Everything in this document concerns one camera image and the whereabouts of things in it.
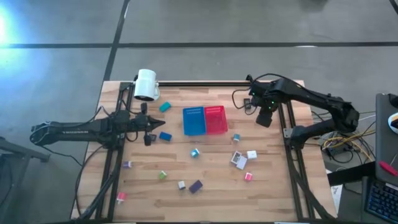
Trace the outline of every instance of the red object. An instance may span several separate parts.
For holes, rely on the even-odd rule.
[[[117,198],[116,200],[120,203],[120,202],[123,202],[124,199],[126,199],[126,193],[124,193],[124,192],[119,192],[118,198]]]
[[[244,176],[244,179],[247,181],[250,181],[253,178],[253,175],[249,172],[246,173],[246,175]]]
[[[205,107],[206,134],[223,134],[228,131],[224,106]]]
[[[380,161],[379,165],[381,166],[381,168],[383,168],[385,171],[387,171],[388,173],[390,173],[393,176],[398,176],[398,171],[396,171],[390,164]]]

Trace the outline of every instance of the red basket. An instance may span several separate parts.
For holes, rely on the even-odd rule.
[[[206,134],[222,134],[228,131],[224,106],[205,107]]]

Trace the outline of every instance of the small cube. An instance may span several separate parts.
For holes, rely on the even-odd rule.
[[[241,158],[242,154],[238,151],[235,151],[234,155],[232,156],[231,162],[235,165],[238,164],[239,159]]]
[[[170,141],[172,139],[172,135],[171,134],[167,134],[164,133],[163,131],[160,133],[159,135],[160,139],[166,140],[166,141]]]
[[[132,167],[132,162],[131,161],[124,161],[122,167],[125,168],[125,169],[129,169],[129,168]]]
[[[240,140],[241,136],[238,134],[234,134],[234,141],[238,142]]]
[[[156,134],[149,134],[149,136],[152,142],[156,141]]]
[[[243,170],[247,161],[248,161],[248,159],[246,157],[241,156],[239,158],[238,164],[236,164],[236,168]]]
[[[120,203],[124,202],[125,199],[126,199],[126,193],[119,192],[118,197],[116,199],[118,201],[118,205],[120,205]]]
[[[183,180],[181,180],[181,181],[178,183],[178,187],[179,187],[180,190],[185,189],[185,182],[184,182]]]
[[[160,112],[164,113],[167,111],[172,105],[169,102],[164,103],[162,106],[159,107]]]
[[[159,173],[159,179],[160,179],[160,180],[162,180],[162,179],[164,179],[164,178],[166,178],[166,177],[167,177],[166,172],[161,171],[161,172]]]
[[[244,179],[246,181],[250,181],[253,178],[253,174],[247,172],[246,175],[244,176]]]
[[[198,149],[192,150],[192,151],[191,151],[191,156],[192,156],[193,158],[198,157],[198,156],[199,156],[199,150],[198,150]]]
[[[203,186],[203,184],[200,182],[200,180],[197,180],[195,183],[192,184],[191,187],[189,187],[189,191],[191,191],[191,193],[195,193],[197,192],[201,187]]]
[[[256,150],[248,151],[248,159],[255,159],[255,158],[257,158]]]

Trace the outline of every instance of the keyboard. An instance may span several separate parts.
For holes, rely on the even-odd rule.
[[[398,224],[398,188],[373,180],[365,211]]]

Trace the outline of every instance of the pink cube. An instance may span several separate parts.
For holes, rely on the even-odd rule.
[[[116,199],[118,201],[118,204],[122,203],[124,201],[124,199],[126,199],[126,193],[119,192],[118,197]]]
[[[253,174],[247,172],[246,175],[244,176],[244,179],[246,181],[250,181],[253,178]]]

